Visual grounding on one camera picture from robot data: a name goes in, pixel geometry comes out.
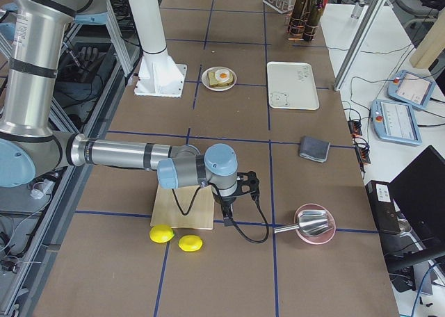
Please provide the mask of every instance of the white table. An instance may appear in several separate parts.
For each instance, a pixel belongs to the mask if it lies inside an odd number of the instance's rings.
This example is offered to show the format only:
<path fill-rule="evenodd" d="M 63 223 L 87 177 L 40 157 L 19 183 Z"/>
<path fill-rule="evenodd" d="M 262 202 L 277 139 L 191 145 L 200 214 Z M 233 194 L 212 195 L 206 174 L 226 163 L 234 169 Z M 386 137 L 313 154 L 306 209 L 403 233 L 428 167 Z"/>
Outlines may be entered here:
<path fill-rule="evenodd" d="M 346 51 L 338 49 L 349 48 L 355 32 L 363 19 L 363 16 L 360 19 L 351 18 L 350 14 L 352 10 L 353 6 L 328 4 L 321 19 L 321 26 L 326 44 L 330 48 L 330 60 L 335 75 L 337 75 L 346 56 Z M 406 55 L 408 55 L 408 57 L 397 70 L 406 69 L 422 76 L 430 75 L 428 70 L 419 70 L 411 66 L 410 56 L 414 53 L 415 49 L 412 49 L 412 45 L 408 47 L 409 44 L 411 44 L 411 40 L 408 38 L 393 10 L 385 6 L 371 27 L 368 37 L 362 46 L 362 51 L 388 52 L 403 47 L 407 47 L 407 49 L 386 55 L 359 53 L 348 75 L 348 79 L 340 91 L 341 98 L 348 101 L 352 108 L 360 112 L 362 117 L 366 117 L 368 111 L 350 101 L 350 80 L 354 76 L 362 77 L 368 81 L 391 78 L 393 76 L 391 71 Z M 359 79 L 354 79 L 353 99 L 366 107 L 369 107 L 371 102 L 376 98 L 388 99 L 387 84 L 388 82 L 385 81 L 367 83 Z M 445 97 L 438 87 L 435 88 L 432 97 L 445 100 Z M 346 102 L 344 102 L 343 105 L 345 108 L 349 107 Z M 445 115 L 445 104 L 430 101 L 427 106 L 427 111 Z M 357 114 L 354 112 L 350 114 L 352 118 L 357 117 Z M 416 111 L 415 115 L 418 124 L 440 124 L 445 122 L 444 119 L 421 111 Z M 371 146 L 371 164 L 365 167 L 365 183 L 369 180 L 391 181 L 429 145 L 433 145 L 442 156 L 445 156 L 445 126 L 421 128 L 423 144 L 418 147 L 410 147 L 407 145 L 383 142 L 376 136 L 372 126 L 368 128 L 367 120 L 362 120 L 362 124 L 364 138 L 368 139 L 369 145 Z M 434 305 L 429 308 L 426 308 L 424 305 L 418 305 L 415 316 L 444 315 L 445 288 L 433 286 L 433 291 L 433 296 L 424 299 L 424 301 L 433 302 Z M 394 289 L 394 295 L 396 296 L 399 312 L 410 315 L 416 293 L 412 291 L 398 293 Z"/>

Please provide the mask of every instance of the wooden cutting board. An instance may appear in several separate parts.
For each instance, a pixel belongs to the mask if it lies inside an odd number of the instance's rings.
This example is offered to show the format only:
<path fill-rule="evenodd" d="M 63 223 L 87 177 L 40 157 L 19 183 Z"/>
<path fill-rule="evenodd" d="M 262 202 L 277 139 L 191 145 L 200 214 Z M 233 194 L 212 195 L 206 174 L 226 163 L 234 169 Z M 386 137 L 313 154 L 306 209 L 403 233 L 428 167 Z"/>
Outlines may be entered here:
<path fill-rule="evenodd" d="M 197 186 L 175 189 L 179 204 L 184 212 L 187 211 L 196 188 Z M 210 186 L 199 190 L 190 213 L 183 216 L 176 205 L 172 190 L 164 189 L 158 185 L 150 225 L 152 227 L 169 225 L 172 228 L 212 230 L 214 210 Z"/>

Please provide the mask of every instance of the screen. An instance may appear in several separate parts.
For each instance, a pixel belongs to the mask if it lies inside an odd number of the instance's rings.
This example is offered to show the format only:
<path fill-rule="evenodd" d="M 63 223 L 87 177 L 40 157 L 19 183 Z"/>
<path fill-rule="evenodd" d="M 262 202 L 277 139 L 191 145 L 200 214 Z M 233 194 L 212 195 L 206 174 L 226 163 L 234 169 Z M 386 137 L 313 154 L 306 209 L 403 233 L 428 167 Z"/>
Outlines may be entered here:
<path fill-rule="evenodd" d="M 408 105 L 382 102 L 382 112 L 388 136 L 417 140 Z"/>
<path fill-rule="evenodd" d="M 445 243 L 445 159 L 430 145 L 389 185 L 398 208 L 428 248 Z M 445 257 L 436 261 L 445 262 Z M 440 268 L 445 272 L 445 265 Z"/>
<path fill-rule="evenodd" d="M 420 79 L 419 76 L 406 73 L 397 89 L 397 95 L 422 105 L 431 87 L 431 81 Z"/>

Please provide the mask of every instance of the blue tape line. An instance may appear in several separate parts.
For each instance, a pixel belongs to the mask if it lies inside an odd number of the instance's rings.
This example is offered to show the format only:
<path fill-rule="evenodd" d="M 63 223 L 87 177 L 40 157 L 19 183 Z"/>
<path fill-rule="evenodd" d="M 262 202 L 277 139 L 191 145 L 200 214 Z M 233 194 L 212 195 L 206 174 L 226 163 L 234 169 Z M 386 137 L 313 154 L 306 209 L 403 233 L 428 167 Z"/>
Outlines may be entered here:
<path fill-rule="evenodd" d="M 326 46 L 312 46 L 311 44 L 293 44 L 292 47 L 327 48 Z"/>
<path fill-rule="evenodd" d="M 362 229 L 346 229 L 346 228 L 336 228 L 335 231 L 340 232 L 355 232 L 358 234 L 378 234 L 377 230 L 362 230 Z"/>
<path fill-rule="evenodd" d="M 186 42 L 204 42 L 198 39 L 165 39 L 165 41 L 186 41 Z"/>
<path fill-rule="evenodd" d="M 271 178 L 271 188 L 273 187 L 273 178 Z M 273 193 L 271 193 L 271 199 L 273 204 Z M 88 214 L 88 215 L 103 215 L 103 216 L 122 216 L 122 217 L 128 217 L 128 218 L 152 218 L 151 215 L 148 214 L 138 214 L 138 213 L 116 213 L 113 211 L 87 211 L 87 210 L 76 210 L 76 214 Z M 285 225 L 282 224 L 274 224 L 275 216 L 273 215 L 273 222 L 272 224 L 269 224 L 269 227 L 283 227 Z M 213 223 L 224 223 L 222 220 L 214 220 Z M 239 225 L 253 225 L 258 227 L 265 227 L 266 225 L 261 222 L 249 222 L 249 221 L 236 221 Z M 348 228 L 337 228 L 336 231 L 342 231 L 342 232 L 355 232 L 358 234 L 378 234 L 378 231 L 376 230 L 364 230 L 364 229 L 348 229 Z"/>
<path fill-rule="evenodd" d="M 217 41 L 217 40 L 198 40 L 198 39 L 165 39 L 166 41 L 184 41 L 184 42 L 206 42 L 209 44 L 260 44 L 264 45 L 260 42 L 238 42 L 238 41 Z"/>
<path fill-rule="evenodd" d="M 215 3 L 215 0 L 211 0 L 209 22 L 207 23 L 206 37 L 204 39 L 204 48 L 203 49 L 206 49 L 206 46 L 207 46 L 207 38 L 209 37 L 209 28 L 210 28 L 211 14 L 212 14 L 214 3 Z"/>
<path fill-rule="evenodd" d="M 287 141 L 271 141 L 271 140 L 251 140 L 247 138 L 212 138 L 210 136 L 193 136 L 193 135 L 177 135 L 177 134 L 161 134 L 161 133 L 142 133 L 138 131 L 108 131 L 114 134 L 129 134 L 129 135 L 145 135 L 145 136 L 163 136 L 168 138 L 185 138 L 194 140 L 218 140 L 218 141 L 234 141 L 234 142 L 248 142 L 248 143 L 272 143 L 273 145 L 300 145 L 299 142 Z M 331 145 L 333 148 L 354 149 L 352 145 Z"/>
<path fill-rule="evenodd" d="M 213 220 L 213 223 L 221 223 L 224 224 L 223 220 Z M 252 225 L 252 226 L 256 226 L 256 227 L 265 227 L 266 224 L 265 223 L 260 223 L 260 222 L 248 222 L 248 221 L 236 221 L 236 224 L 238 225 Z"/>
<path fill-rule="evenodd" d="M 159 278 L 158 295 L 156 296 L 156 303 L 154 305 L 153 317 L 157 317 L 158 316 L 158 309 L 159 309 L 159 303 L 161 301 L 162 285 L 163 285 L 163 282 L 164 282 L 165 267 L 167 266 L 167 258 L 168 258 L 169 247 L 170 247 L 170 242 L 167 242 L 167 245 L 165 246 L 164 260 L 162 262 L 161 277 Z"/>
<path fill-rule="evenodd" d="M 263 11 L 247 11 L 247 10 L 213 10 L 219 13 L 259 13 L 262 14 Z"/>
<path fill-rule="evenodd" d="M 159 7 L 161 10 L 210 11 L 210 9 Z"/>
<path fill-rule="evenodd" d="M 261 46 L 264 45 L 264 43 L 261 42 L 213 41 L 213 40 L 208 40 L 207 42 L 211 44 L 259 44 Z"/>
<path fill-rule="evenodd" d="M 195 96 L 193 98 L 193 105 L 192 109 L 195 109 L 196 106 L 196 99 L 197 99 L 197 90 L 200 87 L 200 79 L 201 79 L 201 72 L 202 72 L 202 65 L 200 65 L 200 71 L 197 73 L 197 81 L 196 81 L 196 88 L 195 88 Z"/>
<path fill-rule="evenodd" d="M 268 62 L 267 57 L 267 27 L 266 27 L 266 6 L 263 3 L 263 22 L 264 22 L 264 60 L 266 61 L 266 64 Z M 272 129 L 272 122 L 270 118 L 270 106 L 269 106 L 269 96 L 267 96 L 267 128 L 270 131 Z"/>
<path fill-rule="evenodd" d="M 108 133 L 113 134 L 129 134 L 129 135 L 145 135 L 145 136 L 165 136 L 168 138 L 187 138 L 186 135 L 176 135 L 176 134 L 160 134 L 160 133 L 142 133 L 139 131 L 108 131 Z"/>
<path fill-rule="evenodd" d="M 332 148 L 354 149 L 353 145 L 330 145 Z"/>
<path fill-rule="evenodd" d="M 106 216 L 124 216 L 128 218 L 151 218 L 148 214 L 137 214 L 137 213 L 116 213 L 113 211 L 82 211 L 76 210 L 76 214 L 90 214 L 90 215 L 106 215 Z"/>
<path fill-rule="evenodd" d="M 262 88 L 267 87 L 267 85 L 261 85 L 261 84 L 246 84 L 246 83 L 237 83 L 238 86 L 260 86 Z"/>
<path fill-rule="evenodd" d="M 273 185 L 273 157 L 272 142 L 269 140 L 269 175 L 270 175 L 270 205 L 272 209 L 272 226 L 275 226 L 275 195 Z M 275 233 L 272 233 L 273 249 L 273 283 L 275 291 L 275 317 L 280 317 L 280 299 L 278 296 L 278 266 L 277 266 L 277 241 Z"/>
<path fill-rule="evenodd" d="M 191 130 L 191 128 L 189 127 L 188 131 L 187 131 L 186 145 L 188 144 L 188 141 L 190 140 L 190 130 Z"/>
<path fill-rule="evenodd" d="M 162 7 L 160 9 L 165 10 L 185 10 L 185 11 L 216 11 L 219 13 L 265 13 L 264 11 L 248 11 L 248 10 L 219 10 L 219 9 L 197 9 L 197 8 L 173 8 L 173 7 Z"/>
<path fill-rule="evenodd" d="M 218 140 L 218 141 L 235 141 L 235 142 L 249 142 L 249 143 L 268 143 L 268 141 L 262 140 L 248 140 L 242 138 L 211 138 L 207 136 L 190 136 L 190 138 L 195 140 Z"/>

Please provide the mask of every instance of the white tray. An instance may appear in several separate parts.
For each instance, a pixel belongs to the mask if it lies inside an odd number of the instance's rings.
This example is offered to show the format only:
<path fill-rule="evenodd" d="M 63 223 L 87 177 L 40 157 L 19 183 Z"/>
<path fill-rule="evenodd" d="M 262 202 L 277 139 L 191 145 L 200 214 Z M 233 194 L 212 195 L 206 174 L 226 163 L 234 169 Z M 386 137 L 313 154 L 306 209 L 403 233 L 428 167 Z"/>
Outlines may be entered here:
<path fill-rule="evenodd" d="M 320 107 L 312 67 L 307 63 L 267 64 L 269 106 L 294 110 Z"/>

